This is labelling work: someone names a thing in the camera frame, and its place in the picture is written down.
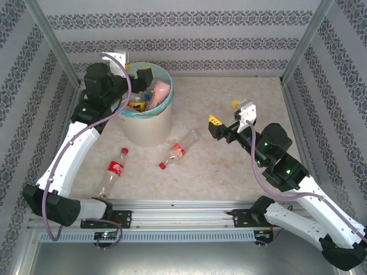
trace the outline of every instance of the yellow object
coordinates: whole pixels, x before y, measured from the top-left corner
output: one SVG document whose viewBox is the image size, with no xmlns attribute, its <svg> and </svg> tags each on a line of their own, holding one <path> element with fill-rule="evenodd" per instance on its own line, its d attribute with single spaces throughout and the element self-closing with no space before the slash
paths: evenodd
<svg viewBox="0 0 367 275">
<path fill-rule="evenodd" d="M 139 111 L 139 112 L 144 112 L 145 111 L 145 102 L 138 102 L 138 103 L 135 103 L 135 102 L 129 102 L 129 107 L 131 107 L 132 109 L 136 110 L 136 111 Z"/>
<path fill-rule="evenodd" d="M 215 126 L 220 126 L 220 125 L 223 124 L 216 117 L 214 117 L 212 115 L 209 116 L 209 122 L 213 123 Z"/>
<path fill-rule="evenodd" d="M 238 103 L 240 103 L 241 102 L 241 100 L 235 100 L 235 101 L 232 101 L 232 107 L 233 107 L 233 109 L 235 109 L 235 111 L 237 111 L 238 110 L 238 108 L 237 108 L 237 104 Z"/>
</svg>

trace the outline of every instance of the coca-cola bottle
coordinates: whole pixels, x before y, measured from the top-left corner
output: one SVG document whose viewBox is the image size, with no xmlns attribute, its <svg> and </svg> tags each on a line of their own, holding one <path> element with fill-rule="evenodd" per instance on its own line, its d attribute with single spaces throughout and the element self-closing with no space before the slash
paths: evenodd
<svg viewBox="0 0 367 275">
<path fill-rule="evenodd" d="M 111 190 L 114 187 L 117 179 L 124 171 L 127 153 L 128 149 L 123 148 L 120 155 L 111 160 L 110 165 L 107 167 L 107 170 L 104 173 L 101 183 L 94 192 L 96 197 L 106 199 L 110 196 Z"/>
<path fill-rule="evenodd" d="M 186 154 L 188 149 L 200 138 L 201 134 L 198 128 L 191 129 L 188 134 L 166 153 L 164 161 L 159 167 L 164 170 L 170 163 L 178 162 Z"/>
</svg>

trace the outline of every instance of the round bucket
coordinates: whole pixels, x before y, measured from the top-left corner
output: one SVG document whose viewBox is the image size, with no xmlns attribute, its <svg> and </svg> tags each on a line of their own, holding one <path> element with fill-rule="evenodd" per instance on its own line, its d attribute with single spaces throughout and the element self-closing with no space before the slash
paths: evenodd
<svg viewBox="0 0 367 275">
<path fill-rule="evenodd" d="M 171 85 L 171 91 L 166 100 L 152 110 L 137 113 L 125 109 L 119 114 L 126 136 L 141 147 L 157 146 L 164 142 L 171 132 L 173 81 L 170 75 L 160 66 L 148 62 L 131 63 L 128 73 L 136 77 L 136 71 L 147 66 L 151 67 L 155 79 Z"/>
</svg>

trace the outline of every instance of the red label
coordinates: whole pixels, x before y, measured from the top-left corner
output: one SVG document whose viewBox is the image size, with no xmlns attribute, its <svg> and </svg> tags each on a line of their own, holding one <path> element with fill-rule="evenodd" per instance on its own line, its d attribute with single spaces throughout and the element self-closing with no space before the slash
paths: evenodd
<svg viewBox="0 0 367 275">
<path fill-rule="evenodd" d="M 171 150 L 174 151 L 178 155 L 179 158 L 182 158 L 184 154 L 186 154 L 186 150 L 183 148 L 183 146 L 179 145 L 178 143 L 173 145 Z"/>
<path fill-rule="evenodd" d="M 108 171 L 114 172 L 117 176 L 121 176 L 123 169 L 124 167 L 118 162 L 111 162 L 107 168 Z"/>
</svg>

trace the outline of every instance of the patterned wallpaper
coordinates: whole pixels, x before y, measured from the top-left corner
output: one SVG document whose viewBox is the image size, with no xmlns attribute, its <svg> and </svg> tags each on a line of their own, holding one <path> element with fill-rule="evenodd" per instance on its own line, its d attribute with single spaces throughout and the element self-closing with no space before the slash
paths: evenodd
<svg viewBox="0 0 367 275">
<path fill-rule="evenodd" d="M 102 51 L 173 76 L 280 76 L 320 0 L 40 0 L 80 77 Z"/>
<path fill-rule="evenodd" d="M 288 83 L 321 187 L 367 225 L 367 0 L 337 0 Z M 367 274 L 367 263 L 359 267 Z"/>
<path fill-rule="evenodd" d="M 0 274 L 21 243 L 21 191 L 57 152 L 73 86 L 21 0 L 0 3 Z"/>
</svg>

